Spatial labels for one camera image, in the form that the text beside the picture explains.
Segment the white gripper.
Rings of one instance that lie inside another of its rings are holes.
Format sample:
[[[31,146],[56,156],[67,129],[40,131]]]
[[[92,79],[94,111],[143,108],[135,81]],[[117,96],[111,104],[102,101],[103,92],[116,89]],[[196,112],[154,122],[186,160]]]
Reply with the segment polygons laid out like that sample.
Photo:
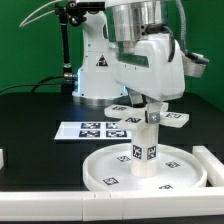
[[[143,95],[157,101],[177,99],[183,95],[185,80],[178,42],[175,42],[175,53],[171,62],[168,61],[169,55],[168,34],[151,34],[147,40],[138,41],[134,48],[135,59],[132,63],[122,62],[118,59],[120,56],[118,50],[110,49],[108,65],[117,83],[134,90],[129,92],[133,108],[145,106]],[[161,102],[147,104],[148,123],[160,122],[161,106]]]

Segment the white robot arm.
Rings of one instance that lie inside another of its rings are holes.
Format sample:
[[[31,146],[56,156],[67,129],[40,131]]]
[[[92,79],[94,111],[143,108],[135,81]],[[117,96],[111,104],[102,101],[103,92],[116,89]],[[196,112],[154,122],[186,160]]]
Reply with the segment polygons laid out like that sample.
[[[184,92],[182,53],[167,26],[168,0],[75,0],[84,28],[80,94],[117,98],[124,91],[157,102]]]

